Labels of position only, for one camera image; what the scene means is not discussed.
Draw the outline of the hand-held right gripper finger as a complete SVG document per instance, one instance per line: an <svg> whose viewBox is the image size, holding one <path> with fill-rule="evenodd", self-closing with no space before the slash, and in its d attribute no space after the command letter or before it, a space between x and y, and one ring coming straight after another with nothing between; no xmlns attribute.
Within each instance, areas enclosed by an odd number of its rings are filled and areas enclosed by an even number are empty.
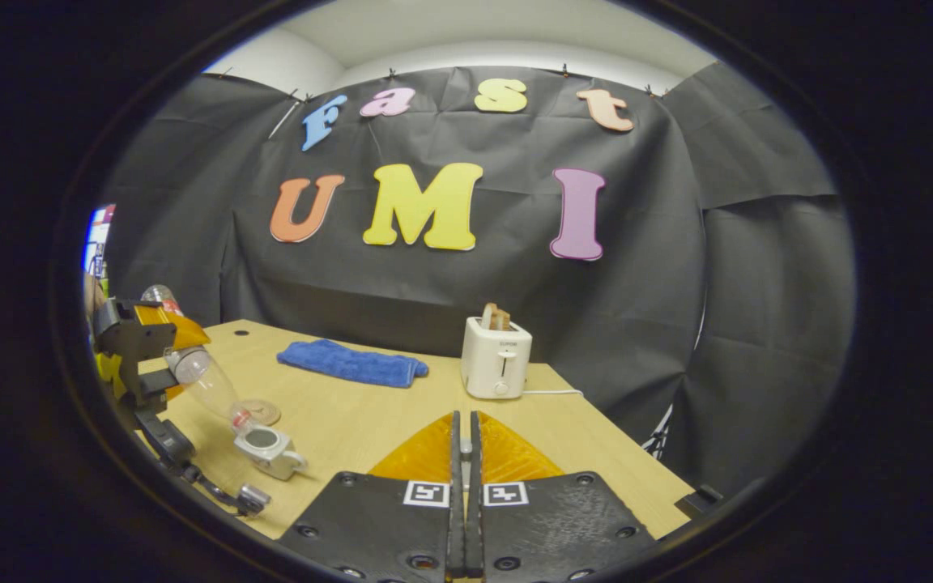
<svg viewBox="0 0 933 583"><path fill-rule="evenodd" d="M420 429L366 473L340 471L279 539L356 582L449 582L464 572L459 413Z"/></svg>
<svg viewBox="0 0 933 583"><path fill-rule="evenodd" d="M593 471L567 473L495 417L471 413L466 569L484 582L575 582L658 539Z"/></svg>

